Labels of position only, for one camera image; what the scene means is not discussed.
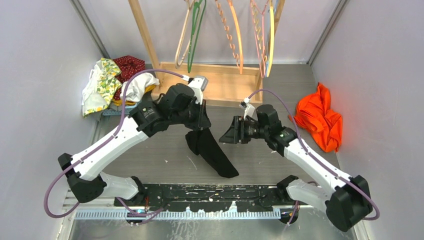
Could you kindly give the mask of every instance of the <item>scratched black surface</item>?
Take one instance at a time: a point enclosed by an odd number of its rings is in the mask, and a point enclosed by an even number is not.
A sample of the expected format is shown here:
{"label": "scratched black surface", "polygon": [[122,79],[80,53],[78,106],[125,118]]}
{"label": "scratched black surface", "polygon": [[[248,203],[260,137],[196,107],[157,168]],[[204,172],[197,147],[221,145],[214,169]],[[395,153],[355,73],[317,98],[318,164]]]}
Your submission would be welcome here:
{"label": "scratched black surface", "polygon": [[294,204],[291,199],[281,198],[273,185],[144,184],[144,187],[148,198],[136,206],[148,206],[150,210],[163,207],[170,212],[185,212],[188,207],[192,212],[225,212],[235,202],[238,212],[269,212],[272,206]]}

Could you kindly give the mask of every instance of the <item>cable connector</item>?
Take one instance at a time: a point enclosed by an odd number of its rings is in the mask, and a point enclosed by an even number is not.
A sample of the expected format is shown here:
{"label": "cable connector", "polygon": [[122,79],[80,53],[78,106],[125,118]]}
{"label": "cable connector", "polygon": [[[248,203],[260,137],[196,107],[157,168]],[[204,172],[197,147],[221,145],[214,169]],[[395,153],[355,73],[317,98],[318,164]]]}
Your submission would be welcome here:
{"label": "cable connector", "polygon": [[181,79],[188,82],[190,80],[190,77],[183,74]]}

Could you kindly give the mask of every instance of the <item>pile of clothes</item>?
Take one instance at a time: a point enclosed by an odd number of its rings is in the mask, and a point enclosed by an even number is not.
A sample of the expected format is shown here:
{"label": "pile of clothes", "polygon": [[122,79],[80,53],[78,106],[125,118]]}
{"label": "pile of clothes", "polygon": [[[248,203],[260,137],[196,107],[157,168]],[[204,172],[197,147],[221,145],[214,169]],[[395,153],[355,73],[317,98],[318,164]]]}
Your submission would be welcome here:
{"label": "pile of clothes", "polygon": [[[133,56],[116,59],[102,57],[91,70],[88,84],[82,91],[82,116],[103,111],[111,104],[121,106],[128,80],[145,69],[145,61]],[[127,88],[125,105],[135,105],[141,101],[144,93],[157,85],[159,80],[151,73],[136,76]]]}

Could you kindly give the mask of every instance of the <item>white cloth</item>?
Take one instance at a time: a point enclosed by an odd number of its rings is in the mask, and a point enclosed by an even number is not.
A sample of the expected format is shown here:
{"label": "white cloth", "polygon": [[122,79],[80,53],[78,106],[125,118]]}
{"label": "white cloth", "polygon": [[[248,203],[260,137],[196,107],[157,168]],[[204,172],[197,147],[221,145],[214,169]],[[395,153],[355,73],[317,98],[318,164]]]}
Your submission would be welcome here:
{"label": "white cloth", "polygon": [[[120,92],[120,98],[124,96],[124,89],[128,82],[124,82]],[[145,90],[150,85],[159,85],[159,79],[154,77],[151,73],[145,72],[136,76],[128,85],[126,90],[125,101],[138,103],[141,101]]]}
{"label": "white cloth", "polygon": [[102,75],[102,63],[99,60],[94,69],[90,71],[90,76],[87,85],[82,90],[82,115],[90,109],[96,109],[106,105],[105,99],[97,92],[97,85]]}

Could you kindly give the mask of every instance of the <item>green hanger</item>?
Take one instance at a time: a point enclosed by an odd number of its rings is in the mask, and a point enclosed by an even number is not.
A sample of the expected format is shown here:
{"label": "green hanger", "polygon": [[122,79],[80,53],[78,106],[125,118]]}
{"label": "green hanger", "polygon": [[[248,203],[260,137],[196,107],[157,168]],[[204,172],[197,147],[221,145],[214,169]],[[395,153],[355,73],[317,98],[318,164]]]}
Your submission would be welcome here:
{"label": "green hanger", "polygon": [[[198,43],[198,37],[200,32],[200,26],[202,24],[203,14],[205,13],[206,9],[206,0],[204,0],[204,6],[203,10],[201,11],[200,19],[199,19],[199,13],[200,13],[200,5],[203,2],[203,0],[197,1],[194,3],[194,9],[193,9],[193,19],[191,21],[191,35],[190,35],[190,47],[188,49],[188,60],[187,60],[187,71],[190,73],[192,71],[192,65],[193,65],[193,57],[195,55],[195,49],[196,45]],[[196,26],[197,26],[197,33],[196,38],[194,40],[194,46],[192,48],[192,42],[193,42],[193,36],[196,32]]]}

